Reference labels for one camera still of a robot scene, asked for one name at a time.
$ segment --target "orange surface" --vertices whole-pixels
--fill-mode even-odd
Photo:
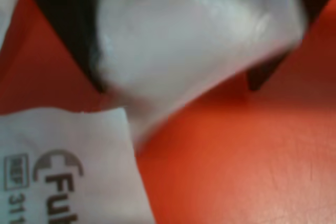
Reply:
[[[0,54],[0,113],[98,109],[102,97],[35,5],[24,3],[31,15],[16,13]],[[260,92],[235,78],[144,147],[138,164],[158,224],[336,223],[335,110],[333,0]]]

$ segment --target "white tag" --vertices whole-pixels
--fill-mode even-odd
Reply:
[[[17,0],[0,0],[0,49],[5,40]]]
[[[3,224],[154,223],[123,109],[0,117]]]
[[[134,139],[305,30],[297,0],[100,0],[98,24],[100,70]]]

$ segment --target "paper tag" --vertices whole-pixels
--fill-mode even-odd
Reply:
[[[154,223],[123,109],[0,117],[1,223]]]
[[[17,0],[0,0],[0,49],[5,40],[6,32],[11,23],[12,14]]]

